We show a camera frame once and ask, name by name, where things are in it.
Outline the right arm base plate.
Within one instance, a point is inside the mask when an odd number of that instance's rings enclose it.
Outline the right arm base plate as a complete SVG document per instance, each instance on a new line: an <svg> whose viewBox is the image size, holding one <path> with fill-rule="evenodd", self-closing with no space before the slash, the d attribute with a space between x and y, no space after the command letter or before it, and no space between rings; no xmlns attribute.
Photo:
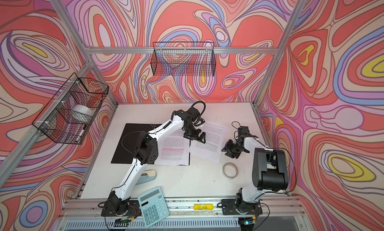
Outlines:
<svg viewBox="0 0 384 231"><path fill-rule="evenodd" d="M260 203L247 203L236 199L222 199L217 208L221 208L223 215L255 215L258 217L263 213Z"/></svg>

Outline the printed paper stack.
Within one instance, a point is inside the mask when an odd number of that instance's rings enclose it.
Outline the printed paper stack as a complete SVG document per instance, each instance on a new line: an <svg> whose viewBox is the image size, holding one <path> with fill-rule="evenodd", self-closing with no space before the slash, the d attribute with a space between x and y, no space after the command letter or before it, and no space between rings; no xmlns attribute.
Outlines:
<svg viewBox="0 0 384 231"><path fill-rule="evenodd" d="M206 143L193 141L190 153L212 162L220 162L224 147L225 128L216 123L205 123L202 131L206 134Z"/></svg>

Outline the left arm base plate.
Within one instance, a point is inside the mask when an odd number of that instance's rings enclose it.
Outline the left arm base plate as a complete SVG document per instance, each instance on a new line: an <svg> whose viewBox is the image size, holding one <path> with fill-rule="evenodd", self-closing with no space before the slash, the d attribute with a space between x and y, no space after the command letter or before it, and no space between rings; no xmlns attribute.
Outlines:
<svg viewBox="0 0 384 231"><path fill-rule="evenodd" d="M141 215L139 203L137 201L123 201L119 204L112 205L109 201L101 202L98 207L102 209L102 217L138 217Z"/></svg>

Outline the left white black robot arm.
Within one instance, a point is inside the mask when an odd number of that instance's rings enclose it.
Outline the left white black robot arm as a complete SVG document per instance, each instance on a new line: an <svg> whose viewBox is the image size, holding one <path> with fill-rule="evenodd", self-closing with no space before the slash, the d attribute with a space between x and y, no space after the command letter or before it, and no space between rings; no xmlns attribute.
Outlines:
<svg viewBox="0 0 384 231"><path fill-rule="evenodd" d="M132 164L117 187L113 187L104 202L102 216L125 216L129 210L129 200L142 173L149 164L154 164L159 156L159 142L177 130L184 131L183 138L206 143L206 133L199 129L205 123L202 118L205 108L199 111L193 105L187 110L175 110L171 118L161 126L149 131L139 131Z"/></svg>

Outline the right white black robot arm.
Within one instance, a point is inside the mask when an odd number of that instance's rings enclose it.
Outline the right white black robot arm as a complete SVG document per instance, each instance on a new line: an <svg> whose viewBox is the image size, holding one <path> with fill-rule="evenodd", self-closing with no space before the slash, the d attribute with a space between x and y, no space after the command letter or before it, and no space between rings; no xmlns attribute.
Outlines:
<svg viewBox="0 0 384 231"><path fill-rule="evenodd" d="M247 126L239 126L234 132L234 138L227 141L222 152L232 159L239 158L243 152L252 153L252 179L248 186L239 189L234 199L222 199L218 207L225 216L251 213L258 216L262 213L262 196L288 188L286 155L283 150L261 143Z"/></svg>

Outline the single printed paper sheet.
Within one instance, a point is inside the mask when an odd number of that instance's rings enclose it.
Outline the single printed paper sheet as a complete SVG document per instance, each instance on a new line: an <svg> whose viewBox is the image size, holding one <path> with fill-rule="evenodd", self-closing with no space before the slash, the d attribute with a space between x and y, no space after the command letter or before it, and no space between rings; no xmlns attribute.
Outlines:
<svg viewBox="0 0 384 231"><path fill-rule="evenodd" d="M158 142L159 156L155 165L183 165L190 163L189 140L184 138L184 131L177 130Z"/></svg>

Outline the white black file folder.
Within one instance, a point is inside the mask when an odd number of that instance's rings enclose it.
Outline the white black file folder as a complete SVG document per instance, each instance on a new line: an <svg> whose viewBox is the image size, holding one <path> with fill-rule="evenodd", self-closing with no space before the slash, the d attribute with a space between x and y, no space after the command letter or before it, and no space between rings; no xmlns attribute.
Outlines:
<svg viewBox="0 0 384 231"><path fill-rule="evenodd" d="M139 137L139 131L149 132L159 126L160 124L127 123L124 127L118 146L112 157L111 163L113 164L132 163L136 141Z"/></svg>

